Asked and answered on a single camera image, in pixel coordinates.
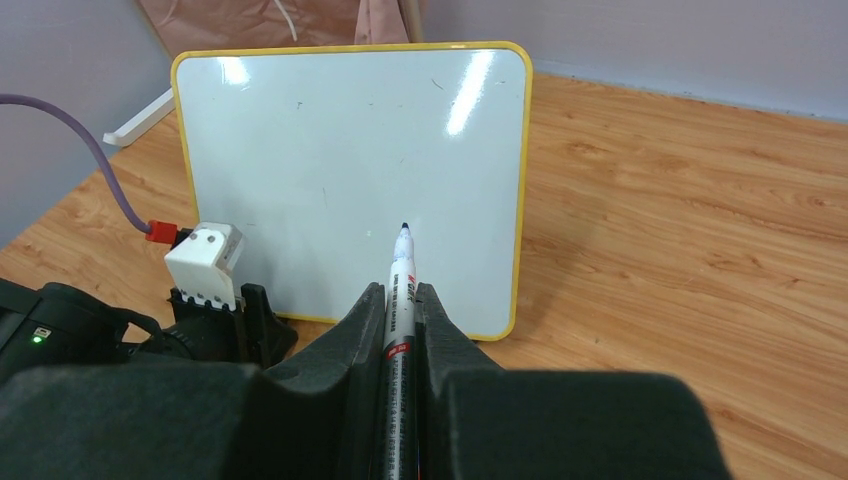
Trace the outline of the pink drawstring shorts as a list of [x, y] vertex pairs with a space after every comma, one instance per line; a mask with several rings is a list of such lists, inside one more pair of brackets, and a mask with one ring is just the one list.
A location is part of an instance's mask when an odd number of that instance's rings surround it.
[[407, 43], [398, 1], [140, 0], [168, 53]]

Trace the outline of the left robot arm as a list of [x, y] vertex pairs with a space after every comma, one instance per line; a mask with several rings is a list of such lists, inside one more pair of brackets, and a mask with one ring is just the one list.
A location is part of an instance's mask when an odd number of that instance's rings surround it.
[[271, 367], [291, 351], [298, 334], [272, 312], [263, 287], [245, 284], [241, 293], [235, 305], [216, 307], [173, 288], [175, 323], [163, 328], [70, 285], [50, 282], [33, 290], [2, 280], [1, 381], [58, 365], [189, 360]]

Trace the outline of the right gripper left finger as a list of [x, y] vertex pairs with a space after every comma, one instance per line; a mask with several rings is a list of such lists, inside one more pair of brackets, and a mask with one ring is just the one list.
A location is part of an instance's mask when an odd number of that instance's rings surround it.
[[5, 479], [365, 479], [385, 289], [285, 361], [31, 369], [1, 390]]

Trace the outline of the yellow framed whiteboard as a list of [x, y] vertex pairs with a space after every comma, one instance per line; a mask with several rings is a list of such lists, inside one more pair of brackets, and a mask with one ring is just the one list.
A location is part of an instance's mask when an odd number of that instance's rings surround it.
[[171, 85], [191, 202], [246, 238], [237, 284], [334, 323], [416, 278], [468, 337], [516, 322], [533, 64], [508, 41], [190, 51]]

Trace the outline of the white blue whiteboard marker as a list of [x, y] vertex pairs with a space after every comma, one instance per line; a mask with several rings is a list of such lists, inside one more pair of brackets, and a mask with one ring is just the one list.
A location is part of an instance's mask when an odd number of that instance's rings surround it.
[[416, 479], [415, 298], [417, 291], [414, 241], [403, 223], [394, 245], [383, 339], [383, 404], [377, 479]]

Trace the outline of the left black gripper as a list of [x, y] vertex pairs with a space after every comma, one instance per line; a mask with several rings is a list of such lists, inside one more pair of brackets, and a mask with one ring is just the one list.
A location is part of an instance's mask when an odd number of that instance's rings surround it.
[[281, 362], [298, 341], [296, 330], [273, 313], [260, 285], [242, 285], [234, 311], [209, 301], [185, 300], [177, 288], [171, 289], [169, 302], [175, 324], [155, 342], [158, 354], [268, 368]]

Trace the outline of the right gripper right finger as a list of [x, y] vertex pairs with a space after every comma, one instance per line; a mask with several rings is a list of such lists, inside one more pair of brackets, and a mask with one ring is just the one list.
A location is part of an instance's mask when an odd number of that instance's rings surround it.
[[705, 408], [655, 372], [509, 370], [419, 286], [418, 429], [426, 479], [727, 479]]

